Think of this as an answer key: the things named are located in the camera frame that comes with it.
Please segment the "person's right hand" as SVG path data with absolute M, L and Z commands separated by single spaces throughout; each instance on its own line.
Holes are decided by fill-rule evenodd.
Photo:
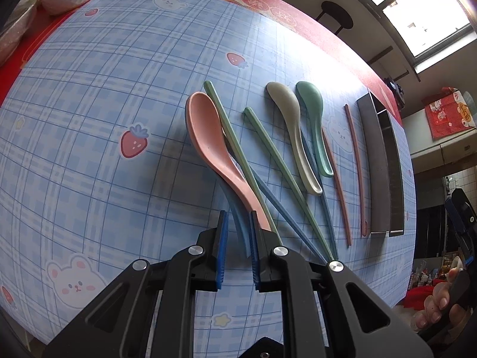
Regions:
M 437 284 L 433 293 L 425 298 L 424 309 L 416 312 L 411 319 L 411 328 L 414 331 L 420 331 L 434 323 L 437 323 L 444 309 L 450 304 L 450 288 L 456 280 L 462 267 L 451 268 L 447 274 L 447 281 Z M 466 322 L 467 311 L 460 305 L 453 305 L 449 312 L 450 324 L 453 327 Z

